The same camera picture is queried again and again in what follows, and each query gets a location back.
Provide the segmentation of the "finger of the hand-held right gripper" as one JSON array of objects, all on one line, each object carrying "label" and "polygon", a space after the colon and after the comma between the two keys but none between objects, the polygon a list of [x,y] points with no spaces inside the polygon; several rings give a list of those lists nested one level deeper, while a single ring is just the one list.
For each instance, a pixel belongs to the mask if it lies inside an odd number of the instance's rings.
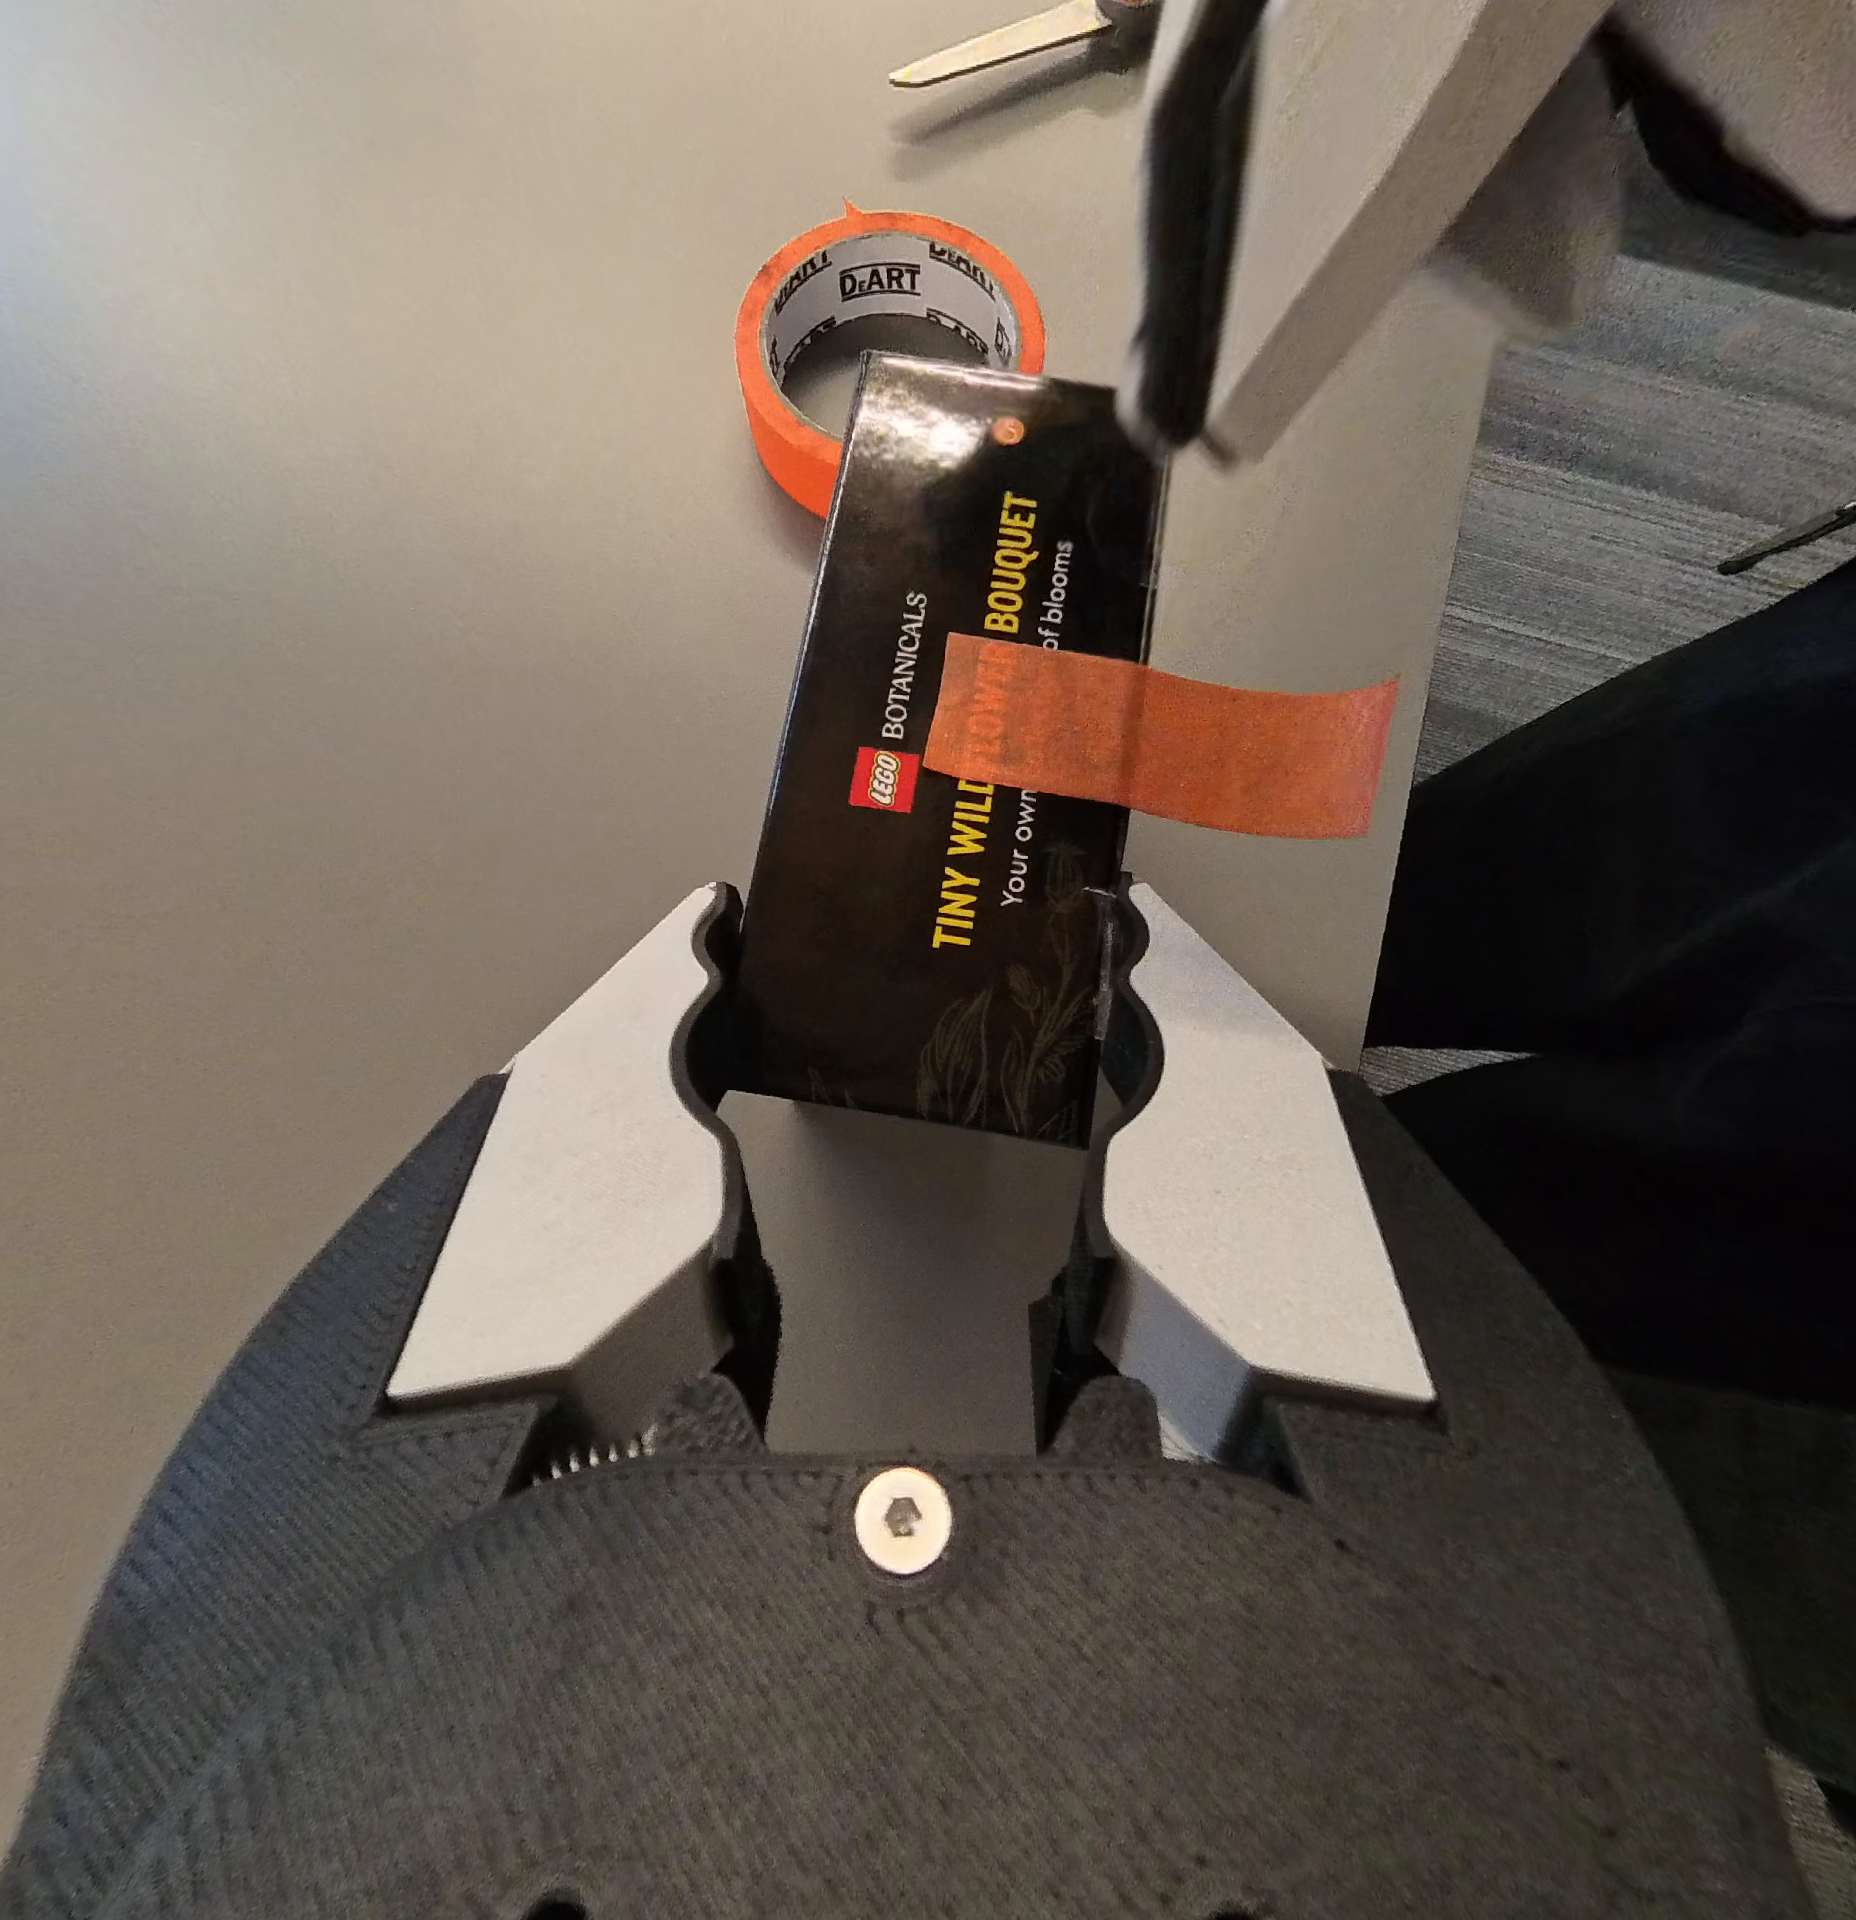
[{"label": "finger of the hand-held right gripper", "polygon": [[1147,73],[1123,420],[1156,453],[1277,444],[1431,270],[1501,336],[1605,275],[1594,2],[1163,4]]}]

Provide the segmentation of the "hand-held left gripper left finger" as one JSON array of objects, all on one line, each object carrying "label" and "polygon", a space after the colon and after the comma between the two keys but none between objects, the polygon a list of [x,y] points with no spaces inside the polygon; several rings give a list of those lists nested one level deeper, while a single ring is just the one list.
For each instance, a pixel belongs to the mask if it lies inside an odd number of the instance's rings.
[{"label": "hand-held left gripper left finger", "polygon": [[734,888],[692,890],[518,1055],[391,1403],[547,1390],[639,1432],[725,1372],[765,1425],[765,1251],[718,1113],[740,921]]}]

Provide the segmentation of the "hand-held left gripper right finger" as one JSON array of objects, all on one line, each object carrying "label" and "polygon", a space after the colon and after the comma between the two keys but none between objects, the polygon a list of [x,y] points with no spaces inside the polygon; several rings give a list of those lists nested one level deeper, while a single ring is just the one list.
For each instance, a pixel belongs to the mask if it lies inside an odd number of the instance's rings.
[{"label": "hand-held left gripper right finger", "polygon": [[1422,1416],[1438,1390],[1330,1069],[1145,884],[1110,908],[1099,1005],[1112,1108],[1075,1243],[1037,1302],[1037,1442],[1106,1374],[1174,1442],[1238,1454],[1260,1399]]}]

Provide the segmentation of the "orange grey handled scissors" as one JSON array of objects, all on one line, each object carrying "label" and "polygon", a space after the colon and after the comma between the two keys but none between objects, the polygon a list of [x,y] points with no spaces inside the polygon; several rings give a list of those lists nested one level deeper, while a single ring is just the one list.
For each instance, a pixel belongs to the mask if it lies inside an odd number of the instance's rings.
[{"label": "orange grey handled scissors", "polygon": [[1158,2],[1057,2],[1040,13],[1015,18],[917,62],[906,62],[886,75],[886,83],[901,90],[921,90],[987,73],[1009,62],[1037,59],[1099,37],[1136,40],[1154,31],[1159,9]]}]

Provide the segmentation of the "orange tape strip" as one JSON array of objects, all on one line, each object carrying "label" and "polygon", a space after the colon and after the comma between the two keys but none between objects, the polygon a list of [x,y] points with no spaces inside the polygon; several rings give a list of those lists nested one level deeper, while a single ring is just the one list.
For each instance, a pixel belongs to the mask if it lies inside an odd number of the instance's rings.
[{"label": "orange tape strip", "polygon": [[1363,836],[1398,682],[1238,690],[950,635],[927,770],[1262,836]]}]

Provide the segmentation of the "black lego flower box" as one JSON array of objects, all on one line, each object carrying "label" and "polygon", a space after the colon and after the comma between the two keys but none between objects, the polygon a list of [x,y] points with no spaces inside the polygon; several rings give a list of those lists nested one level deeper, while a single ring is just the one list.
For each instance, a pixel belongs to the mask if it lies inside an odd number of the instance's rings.
[{"label": "black lego flower box", "polygon": [[927,743],[950,635],[1143,660],[1163,506],[1108,387],[868,356],[734,976],[749,1091],[1084,1144],[1128,814]]}]

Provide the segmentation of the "orange tape roll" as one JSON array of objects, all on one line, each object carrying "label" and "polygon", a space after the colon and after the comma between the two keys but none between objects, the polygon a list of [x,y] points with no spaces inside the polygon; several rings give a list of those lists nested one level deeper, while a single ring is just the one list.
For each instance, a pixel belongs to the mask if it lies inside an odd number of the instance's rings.
[{"label": "orange tape roll", "polygon": [[798,506],[833,501],[842,440],[789,396],[811,349],[848,325],[923,323],[994,371],[1042,371],[1046,323],[1026,275],[971,228],[912,211],[861,211],[807,229],[771,255],[734,325],[734,360],[765,471]]}]

